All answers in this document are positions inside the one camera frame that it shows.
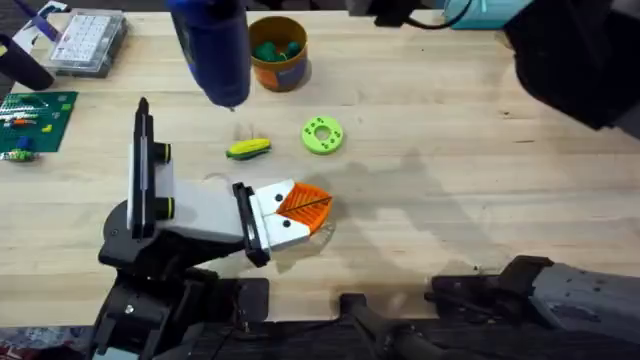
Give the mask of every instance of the black equipment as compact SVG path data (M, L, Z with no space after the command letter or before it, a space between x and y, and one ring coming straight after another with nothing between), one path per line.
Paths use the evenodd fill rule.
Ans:
M640 138L637 2L534 0L504 31L529 94L594 130Z

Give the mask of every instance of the yellow and green object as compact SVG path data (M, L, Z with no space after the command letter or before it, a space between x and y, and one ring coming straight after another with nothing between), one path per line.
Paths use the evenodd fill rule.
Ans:
M271 150L269 139L251 139L233 144L227 150L227 157L233 160L249 160Z
M302 128L302 143L314 154L333 153L342 145L342 139L344 139L342 126L336 119L329 116L314 117Z

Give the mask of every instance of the black clamp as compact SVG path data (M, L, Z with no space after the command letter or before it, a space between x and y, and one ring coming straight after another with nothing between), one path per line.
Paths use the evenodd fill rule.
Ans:
M238 202L238 211L240 213L240 221L242 222L242 232L244 235L244 250L249 260L256 267L265 266L271 256L260 245L260 235L256 226L256 219L251 211L251 203L249 197L254 195L251 186L244 186L243 183L233 184L233 195Z

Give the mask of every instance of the orange and white object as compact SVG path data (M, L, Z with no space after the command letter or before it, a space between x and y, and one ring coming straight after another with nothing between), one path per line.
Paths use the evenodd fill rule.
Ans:
M265 251L307 241L325 222L332 204L324 190L291 179L259 188L249 200Z

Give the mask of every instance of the black cable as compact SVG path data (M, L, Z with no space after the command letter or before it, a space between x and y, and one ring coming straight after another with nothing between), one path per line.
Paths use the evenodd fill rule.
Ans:
M471 354L481 355L485 357L488 356L488 357L504 359L504 360L523 360L524 359L522 356L503 354L503 353L493 352L493 351L478 350L478 349L468 348L464 346L451 346L447 343L442 343L442 342L437 342L432 340L429 340L429 342L431 342L433 345L442 349L460 350L460 351L465 351Z
M225 335L224 338L222 338L222 341L220 341L220 344L218 344L218 347L216 348L216 352L214 352L213 356L211 356L211 360L215 360L216 356L218 356L218 353L220 352L220 349L222 349L222 346L224 346L224 343L227 342L227 339L229 339L233 331L234 331L234 328L231 328L227 333L227 335Z
M303 327L301 329L294 329L293 331L288 331L287 333L282 333L282 334L278 334L278 335L273 335L273 334L255 334L255 335L247 335L247 336L234 336L234 337L232 337L232 339L234 341L240 341L240 342L242 342L242 341L251 342L251 341L287 340L287 339L290 339L292 337L303 335L303 334L306 334L306 333L311 332L311 331L320 330L320 329L324 329L324 328L329 327L329 326L337 325L340 322L342 322L342 320L343 320L343 318L339 317L339 318L334 319L334 320L323 321L323 322L321 322L319 324L309 325L309 326Z
M423 30L442 30L442 29L446 29L446 28L450 28L453 25L457 24L460 20L462 20L462 18L467 14L467 12L469 11L469 8L471 7L471 2L473 0L469 0L467 2L467 5L464 6L464 8L462 9L462 11L460 11L460 14L456 15L453 19L445 22L444 24L440 24L440 25L430 25L430 24L424 24L421 23L418 20L415 20L411 17L409 17L407 20L404 21L405 24L409 25L409 26L413 26L416 27L418 29L423 29Z

